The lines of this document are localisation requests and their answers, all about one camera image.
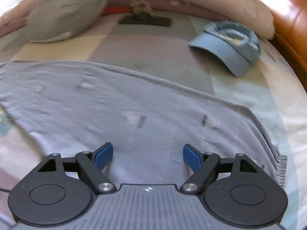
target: silver screw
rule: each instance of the silver screw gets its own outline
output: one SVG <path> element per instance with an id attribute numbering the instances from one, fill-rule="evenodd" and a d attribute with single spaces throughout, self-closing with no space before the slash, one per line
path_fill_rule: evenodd
<path id="1" fill-rule="evenodd" d="M 114 188 L 114 186 L 111 183 L 105 182 L 99 184 L 98 188 L 102 191 L 110 191 L 111 189 Z"/>
<path id="2" fill-rule="evenodd" d="M 198 189 L 198 186 L 194 183 L 186 183 L 182 186 L 182 188 L 185 190 L 185 191 L 195 191 Z"/>

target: bed sheet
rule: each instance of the bed sheet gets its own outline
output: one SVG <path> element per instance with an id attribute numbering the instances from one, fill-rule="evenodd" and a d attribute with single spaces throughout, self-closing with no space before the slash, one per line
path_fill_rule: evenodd
<path id="1" fill-rule="evenodd" d="M 235 77 L 211 54 L 191 50 L 188 41 L 208 20 L 158 12 L 171 28 L 118 25 L 123 15 L 101 17 L 80 36 L 57 43 L 27 42 L 25 29 L 0 40 L 0 62 L 78 60 L 121 66 L 213 94 L 248 107 L 266 127 L 280 152 L 288 155 L 285 190 L 289 206 L 283 226 L 307 224 L 307 94 L 290 66 L 267 41 L 260 59 Z M 42 159 L 39 147 L 0 110 L 0 168 L 22 179 Z"/>

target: gray garment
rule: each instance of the gray garment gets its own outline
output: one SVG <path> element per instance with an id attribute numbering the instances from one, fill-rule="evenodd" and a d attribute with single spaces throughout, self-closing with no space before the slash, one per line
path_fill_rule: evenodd
<path id="1" fill-rule="evenodd" d="M 113 143 L 105 172 L 117 186 L 181 185 L 191 174 L 186 143 L 221 157 L 245 153 L 284 183 L 287 157 L 248 108 L 148 74 L 91 62 L 6 62 L 0 103 L 45 155 Z"/>

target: blue cap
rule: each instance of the blue cap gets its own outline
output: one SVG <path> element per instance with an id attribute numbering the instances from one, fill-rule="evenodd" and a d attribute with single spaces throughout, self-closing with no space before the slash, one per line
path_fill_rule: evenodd
<path id="1" fill-rule="evenodd" d="M 189 46 L 213 53 L 235 76 L 245 74 L 261 52 L 255 33 L 231 21 L 208 24 L 202 34 L 189 42 Z"/>

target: mattress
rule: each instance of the mattress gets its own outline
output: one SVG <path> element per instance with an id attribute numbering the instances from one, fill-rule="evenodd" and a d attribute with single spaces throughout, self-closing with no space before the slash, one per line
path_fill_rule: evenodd
<path id="1" fill-rule="evenodd" d="M 260 39 L 260 59 L 243 77 L 235 77 L 215 56 L 192 50 L 188 41 L 210 21 L 157 12 L 172 18 L 172 27 L 119 25 L 123 14 L 101 17 L 80 36 L 57 43 L 27 42 L 21 28 L 0 40 L 0 62 L 9 60 L 90 61 L 124 67 L 199 90 L 249 108 L 282 154 L 288 156 L 285 191 L 289 205 L 286 229 L 307 224 L 307 94 L 288 63 Z M 43 158 L 35 143 L 0 111 L 0 168 L 22 179 Z"/>

